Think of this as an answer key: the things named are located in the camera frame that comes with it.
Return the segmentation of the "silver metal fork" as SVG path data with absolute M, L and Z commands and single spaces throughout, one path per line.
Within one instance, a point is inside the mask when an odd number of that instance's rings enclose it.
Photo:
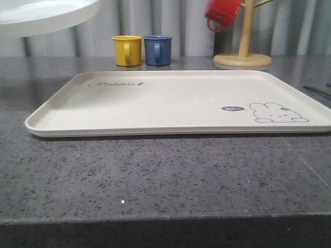
M 312 86 L 303 86 L 303 88 L 304 88 L 304 89 L 307 89 L 307 90 L 310 90 L 310 91 L 318 92 L 318 93 L 323 94 L 323 95 L 325 95 L 325 96 L 327 96 L 327 97 L 331 97 L 331 94 L 330 94 L 330 93 L 328 93 L 328 92 L 326 92 L 326 91 L 324 91 L 324 90 L 318 89 L 318 88 L 316 88 L 316 87 L 312 87 Z

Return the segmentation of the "white round plate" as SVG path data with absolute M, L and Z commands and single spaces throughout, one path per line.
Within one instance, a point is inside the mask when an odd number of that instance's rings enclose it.
M 92 18 L 101 1 L 1 1 L 1 36 L 29 37 L 70 28 Z

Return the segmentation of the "beige rabbit serving tray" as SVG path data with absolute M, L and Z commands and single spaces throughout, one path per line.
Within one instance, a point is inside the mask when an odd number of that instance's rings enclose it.
M 261 71 L 76 75 L 25 122 L 40 137 L 330 131 L 330 109 Z

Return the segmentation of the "blue enamel mug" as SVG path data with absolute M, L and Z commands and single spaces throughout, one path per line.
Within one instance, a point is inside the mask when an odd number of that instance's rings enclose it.
M 145 62 L 150 66 L 166 66 L 171 63 L 172 37 L 148 35 L 144 37 Z

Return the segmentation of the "yellow enamel mug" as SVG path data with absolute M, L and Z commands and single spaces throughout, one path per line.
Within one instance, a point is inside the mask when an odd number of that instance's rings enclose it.
M 132 67 L 141 64 L 141 36 L 119 35 L 112 37 L 118 66 Z

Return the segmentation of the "wooden mug tree stand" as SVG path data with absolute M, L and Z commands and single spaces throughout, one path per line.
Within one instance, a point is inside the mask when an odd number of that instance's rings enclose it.
M 255 3 L 255 1 L 248 0 L 241 3 L 241 6 L 244 8 L 244 17 L 239 50 L 237 53 L 217 54 L 213 58 L 214 62 L 237 67 L 263 67 L 272 63 L 272 59 L 267 55 L 249 52 L 254 9 L 269 2 L 260 1 Z

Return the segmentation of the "red enamel mug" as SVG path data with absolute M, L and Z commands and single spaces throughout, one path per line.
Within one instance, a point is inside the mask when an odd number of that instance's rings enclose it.
M 213 32 L 220 32 L 234 22 L 241 7 L 240 0 L 210 0 L 206 6 L 204 16 L 207 18 L 207 27 Z M 220 24 L 218 29 L 212 28 L 210 22 Z

